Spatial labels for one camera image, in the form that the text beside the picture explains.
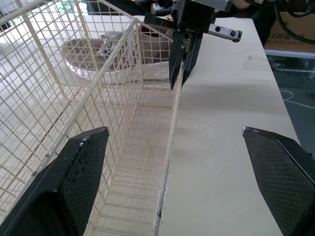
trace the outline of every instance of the wire mesh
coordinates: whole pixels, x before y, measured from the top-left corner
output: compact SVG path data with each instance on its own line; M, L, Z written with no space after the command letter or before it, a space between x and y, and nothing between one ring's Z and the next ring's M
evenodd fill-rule
M0 18L12 25L0 34L0 217L70 137L108 126L85 235L151 235L175 95L168 33L103 0L16 3Z

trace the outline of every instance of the basket bottom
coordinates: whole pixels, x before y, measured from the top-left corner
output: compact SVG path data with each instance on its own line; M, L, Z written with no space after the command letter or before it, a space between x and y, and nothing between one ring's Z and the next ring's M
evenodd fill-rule
M91 235L151 235L163 176L174 92L144 88Z

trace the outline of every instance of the cable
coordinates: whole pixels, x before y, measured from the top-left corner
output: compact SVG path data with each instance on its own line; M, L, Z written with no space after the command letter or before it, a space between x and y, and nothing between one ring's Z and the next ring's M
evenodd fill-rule
M300 40L304 43L309 43L309 44L315 44L315 40L311 40L311 39L308 39L308 38L303 38L295 33L293 33L291 30L289 30L285 24L284 24L284 21L282 20L282 17L280 15L280 10L279 10L279 6L277 3L274 4L274 8L275 8L275 14L276 14L276 17L279 21L279 24L281 26L281 28L288 34L290 35L292 38L295 38L297 40Z
M308 16L311 14L311 12L305 12L305 13L301 13L301 14L296 14L294 11L292 11L292 9L288 6L288 4L286 3L285 0L280 0L280 3L282 4L282 6L284 7L284 9L293 17L304 17L304 16Z
M315 109L315 107L308 106L308 105L305 105L305 104L303 104L303 103L291 101L291 99L294 97L294 93L292 93L292 92L290 92L290 91L287 91L287 90L280 90L280 92L287 92L287 93L291 94L291 97L288 97L288 98L286 98L286 99L283 100L284 102L289 102L289 103L293 103L293 104L295 104L295 105L299 105L299 106L302 106L302 107L306 107L306 108L310 108L310 109Z

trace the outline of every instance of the cardboard box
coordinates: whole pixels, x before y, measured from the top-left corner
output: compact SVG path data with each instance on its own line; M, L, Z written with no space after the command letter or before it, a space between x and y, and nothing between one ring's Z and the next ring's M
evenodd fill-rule
M281 16L286 26L292 32L304 38L315 40L315 14L301 18L294 18L287 12L281 12ZM315 45L303 43L290 37L281 28L278 21L276 21L271 28L269 38L265 44L265 49L315 53Z

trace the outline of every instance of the table surface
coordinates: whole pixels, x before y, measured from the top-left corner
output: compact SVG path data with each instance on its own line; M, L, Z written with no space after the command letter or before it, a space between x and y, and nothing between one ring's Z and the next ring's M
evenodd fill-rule
M298 139L252 20L216 24L243 36L232 43L204 35L181 94L161 232L280 236L241 131L251 126Z

